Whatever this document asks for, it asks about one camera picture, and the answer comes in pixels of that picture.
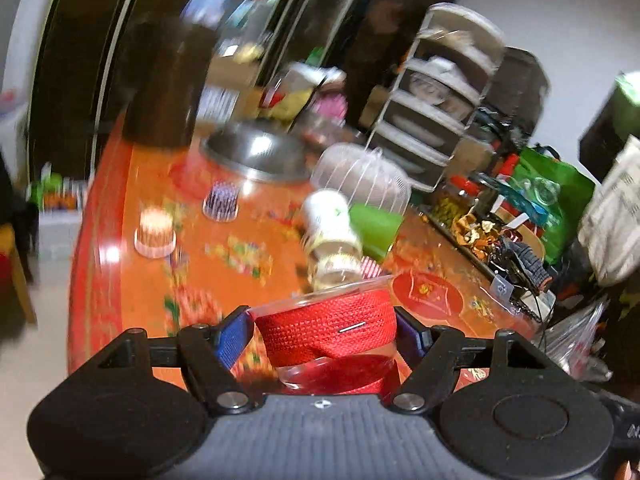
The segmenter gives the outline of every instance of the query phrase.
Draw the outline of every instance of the white tile floor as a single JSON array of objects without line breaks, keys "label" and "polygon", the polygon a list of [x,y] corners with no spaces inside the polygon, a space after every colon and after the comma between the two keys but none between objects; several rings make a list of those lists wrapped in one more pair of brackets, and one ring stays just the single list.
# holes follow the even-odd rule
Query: white tile floor
[{"label": "white tile floor", "polygon": [[29,413],[66,377],[69,261],[33,262],[31,301],[38,325],[24,322],[11,296],[0,296],[0,478],[40,480],[26,438]]}]

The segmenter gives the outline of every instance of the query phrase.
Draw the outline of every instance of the mesh food cover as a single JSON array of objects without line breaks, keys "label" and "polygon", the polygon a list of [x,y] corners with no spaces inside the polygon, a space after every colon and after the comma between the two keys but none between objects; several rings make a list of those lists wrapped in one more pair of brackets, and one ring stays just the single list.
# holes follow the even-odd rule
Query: mesh food cover
[{"label": "mesh food cover", "polygon": [[329,147],[311,174],[316,189],[340,191],[349,205],[363,203],[391,213],[403,214],[411,186],[406,173],[382,158],[382,150],[366,150],[341,142]]}]

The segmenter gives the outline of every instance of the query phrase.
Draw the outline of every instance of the chair leg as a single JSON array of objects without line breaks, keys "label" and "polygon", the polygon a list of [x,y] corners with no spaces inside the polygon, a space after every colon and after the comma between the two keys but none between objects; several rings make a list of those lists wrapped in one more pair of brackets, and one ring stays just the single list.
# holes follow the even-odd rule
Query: chair leg
[{"label": "chair leg", "polygon": [[24,277],[24,271],[22,270],[22,264],[20,263],[20,256],[18,256],[18,251],[15,248],[11,251],[10,259],[14,289],[18,296],[20,306],[24,311],[24,317],[27,319],[27,323],[36,324],[36,313],[33,309],[33,305],[31,304],[29,289],[27,288],[27,279]]}]

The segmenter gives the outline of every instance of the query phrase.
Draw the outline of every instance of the orange tablecloth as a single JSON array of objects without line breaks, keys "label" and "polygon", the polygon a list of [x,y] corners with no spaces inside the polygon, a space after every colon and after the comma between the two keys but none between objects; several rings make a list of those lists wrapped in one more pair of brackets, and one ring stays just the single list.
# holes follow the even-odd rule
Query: orange tablecloth
[{"label": "orange tablecloth", "polygon": [[[206,160],[197,143],[178,152],[133,146],[120,137],[121,128],[122,118],[102,156],[76,247],[70,372],[123,329],[173,335],[196,322],[215,324],[239,304],[258,306],[308,287],[296,223],[309,184],[245,180]],[[217,180],[241,189],[238,218],[228,224],[212,222],[201,211]],[[133,247],[140,211],[149,205],[174,215],[178,250],[171,258],[149,260]],[[384,266],[396,274],[394,300],[427,325],[449,324],[478,337],[492,337],[497,328],[532,333],[528,321],[492,300],[484,276],[415,211],[407,212]],[[243,380],[272,376],[258,335],[233,372]],[[155,373],[182,384],[178,370]]]}]

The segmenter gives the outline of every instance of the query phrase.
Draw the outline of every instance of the green bag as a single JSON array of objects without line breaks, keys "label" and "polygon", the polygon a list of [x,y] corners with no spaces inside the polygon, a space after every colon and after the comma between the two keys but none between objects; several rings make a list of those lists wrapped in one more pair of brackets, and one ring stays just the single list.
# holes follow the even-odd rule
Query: green bag
[{"label": "green bag", "polygon": [[[545,151],[557,160],[543,155]],[[524,148],[510,181],[512,187],[519,187],[529,200],[549,212],[542,235],[549,264],[554,264],[574,239],[595,188],[594,182],[559,159],[558,152],[549,146]]]}]

